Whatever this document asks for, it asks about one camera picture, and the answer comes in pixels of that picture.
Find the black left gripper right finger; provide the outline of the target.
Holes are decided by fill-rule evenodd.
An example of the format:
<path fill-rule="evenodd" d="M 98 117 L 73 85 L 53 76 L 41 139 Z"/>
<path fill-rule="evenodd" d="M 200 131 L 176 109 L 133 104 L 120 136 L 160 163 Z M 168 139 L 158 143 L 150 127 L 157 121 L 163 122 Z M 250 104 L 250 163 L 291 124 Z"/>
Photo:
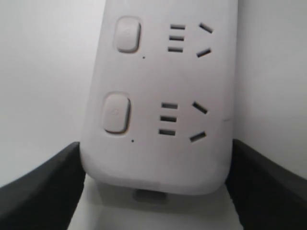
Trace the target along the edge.
<path fill-rule="evenodd" d="M 234 139 L 225 182 L 245 230 L 305 230 L 307 181 Z"/>

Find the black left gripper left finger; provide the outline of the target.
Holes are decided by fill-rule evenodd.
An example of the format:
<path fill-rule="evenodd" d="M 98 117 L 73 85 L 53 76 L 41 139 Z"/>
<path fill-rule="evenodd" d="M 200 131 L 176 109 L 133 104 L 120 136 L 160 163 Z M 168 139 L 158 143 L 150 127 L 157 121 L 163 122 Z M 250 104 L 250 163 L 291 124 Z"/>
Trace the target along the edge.
<path fill-rule="evenodd" d="M 0 188 L 2 230 L 67 230 L 84 189 L 79 142 Z"/>

